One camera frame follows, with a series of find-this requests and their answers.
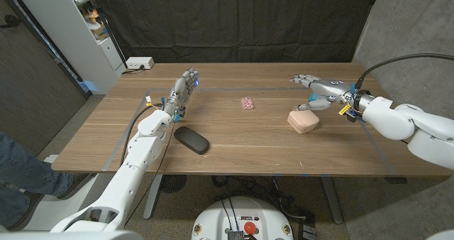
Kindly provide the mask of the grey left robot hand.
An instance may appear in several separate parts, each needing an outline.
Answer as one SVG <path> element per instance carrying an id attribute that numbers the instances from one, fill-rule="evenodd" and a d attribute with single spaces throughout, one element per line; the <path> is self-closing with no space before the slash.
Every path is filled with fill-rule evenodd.
<path id="1" fill-rule="evenodd" d="M 184 116 L 185 106 L 194 89 L 199 85 L 199 73 L 190 67 L 178 77 L 162 110 L 170 116 Z"/>

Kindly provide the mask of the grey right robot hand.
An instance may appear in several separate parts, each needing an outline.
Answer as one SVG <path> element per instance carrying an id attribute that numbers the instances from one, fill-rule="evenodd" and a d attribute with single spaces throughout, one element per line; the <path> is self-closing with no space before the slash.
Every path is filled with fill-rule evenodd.
<path id="1" fill-rule="evenodd" d="M 353 95 L 350 91 L 350 85 L 340 80 L 323 80 L 313 75 L 296 75 L 289 81 L 297 82 L 303 87 L 311 89 L 314 94 L 322 96 L 322 99 L 293 107 L 294 111 L 325 110 L 328 109 L 333 102 L 339 104 L 353 104 Z"/>

